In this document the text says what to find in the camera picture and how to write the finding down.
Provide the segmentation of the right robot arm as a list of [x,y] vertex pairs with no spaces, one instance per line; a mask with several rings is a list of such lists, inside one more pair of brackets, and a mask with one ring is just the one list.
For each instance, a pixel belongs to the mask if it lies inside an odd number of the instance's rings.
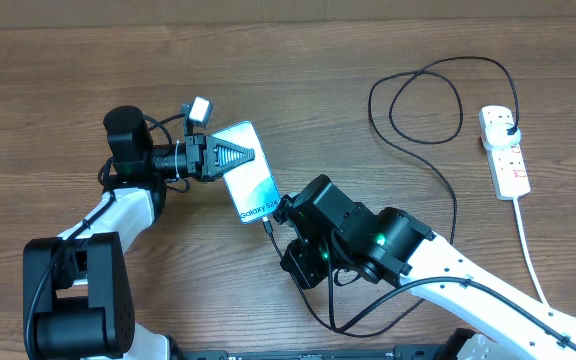
[[303,290],[332,282],[337,270],[393,289],[374,307],[408,292],[481,331],[521,359],[576,359],[576,318],[559,312],[487,272],[409,213],[372,213],[325,175],[273,213],[296,238],[281,267]]

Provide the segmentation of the Samsung Galaxy smartphone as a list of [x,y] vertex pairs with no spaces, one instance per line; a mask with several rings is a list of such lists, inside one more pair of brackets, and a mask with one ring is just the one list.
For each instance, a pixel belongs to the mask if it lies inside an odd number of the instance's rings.
[[223,175],[239,220],[247,224],[270,215],[281,196],[252,123],[244,121],[215,132],[213,136],[254,150],[252,161]]

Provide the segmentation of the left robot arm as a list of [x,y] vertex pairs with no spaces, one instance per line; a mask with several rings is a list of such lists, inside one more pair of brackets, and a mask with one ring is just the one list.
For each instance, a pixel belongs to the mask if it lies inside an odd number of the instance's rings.
[[23,334],[31,359],[180,359],[170,336],[139,325],[124,253],[160,217],[177,181],[214,181],[254,160],[251,148],[199,133],[212,112],[197,98],[177,114],[183,139],[156,145],[162,121],[135,106],[106,114],[112,155],[98,173],[100,203],[56,237],[23,251]]

